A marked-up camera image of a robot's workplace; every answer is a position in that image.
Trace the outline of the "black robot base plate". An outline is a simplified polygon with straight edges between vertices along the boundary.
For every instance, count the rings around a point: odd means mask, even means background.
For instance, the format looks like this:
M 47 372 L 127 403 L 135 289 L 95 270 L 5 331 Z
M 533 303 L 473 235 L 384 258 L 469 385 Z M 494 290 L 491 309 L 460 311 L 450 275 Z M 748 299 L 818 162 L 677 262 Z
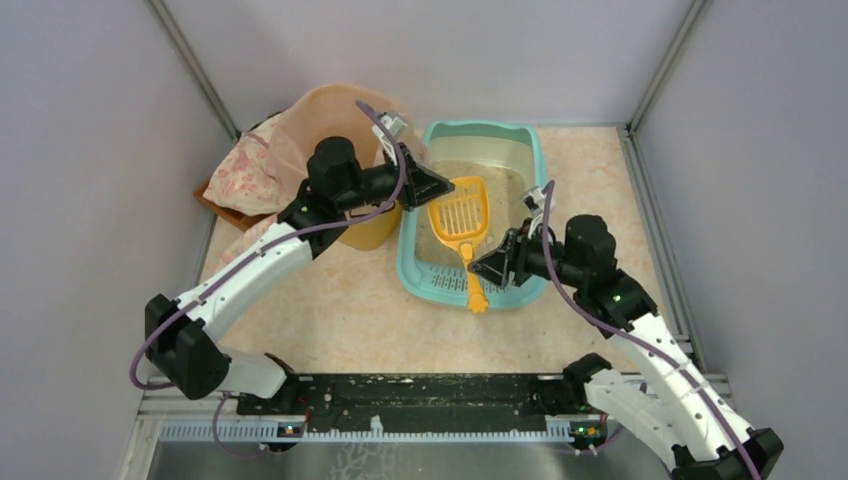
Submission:
M 269 399 L 241 394 L 243 416 L 289 415 L 315 434 L 421 434 L 495 439 L 510 434 L 600 444 L 608 417 L 580 406 L 559 374 L 311 374 Z

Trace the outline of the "yellow litter scoop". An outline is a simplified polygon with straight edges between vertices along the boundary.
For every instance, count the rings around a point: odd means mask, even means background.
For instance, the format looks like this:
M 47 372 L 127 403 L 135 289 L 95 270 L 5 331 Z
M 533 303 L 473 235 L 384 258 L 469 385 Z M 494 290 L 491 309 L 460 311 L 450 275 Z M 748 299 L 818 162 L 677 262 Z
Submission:
M 435 237 L 461 259 L 467 281 L 467 307 L 472 314 L 488 310 L 489 301 L 478 277 L 467 267 L 490 228 L 489 197 L 484 179 L 464 176 L 451 180 L 455 191 L 433 200 L 427 208 Z

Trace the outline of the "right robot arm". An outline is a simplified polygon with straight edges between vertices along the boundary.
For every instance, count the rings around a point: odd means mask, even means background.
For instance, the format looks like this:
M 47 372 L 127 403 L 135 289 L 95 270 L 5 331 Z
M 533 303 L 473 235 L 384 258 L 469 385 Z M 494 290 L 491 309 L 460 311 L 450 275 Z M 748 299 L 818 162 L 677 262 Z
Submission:
M 657 455 L 672 478 L 768 478 L 784 450 L 779 436 L 754 428 L 715 391 L 657 304 L 618 267 L 615 249 L 597 215 L 571 218 L 562 241 L 526 220 L 469 269 L 500 286 L 539 277 L 558 289 L 573 288 L 571 301 L 638 367 L 648 390 L 628 383 L 600 355 L 586 354 L 563 371 L 567 396 L 611 415 Z

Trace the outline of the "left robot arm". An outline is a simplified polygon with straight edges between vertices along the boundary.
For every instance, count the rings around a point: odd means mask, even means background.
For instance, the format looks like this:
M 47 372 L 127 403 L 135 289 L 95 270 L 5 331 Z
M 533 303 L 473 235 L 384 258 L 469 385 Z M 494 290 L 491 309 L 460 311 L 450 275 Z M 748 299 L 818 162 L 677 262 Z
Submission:
M 272 354 L 225 353 L 217 342 L 270 287 L 310 264 L 358 223 L 350 211 L 367 205 L 412 211 L 455 189 L 416 162 L 404 143 L 390 142 L 384 158 L 362 168 L 350 140 L 321 140 L 295 199 L 252 246 L 177 298 L 158 294 L 148 301 L 141 354 L 167 377 L 167 387 L 191 400 L 215 391 L 268 399 L 283 388 L 293 373 L 285 362 Z

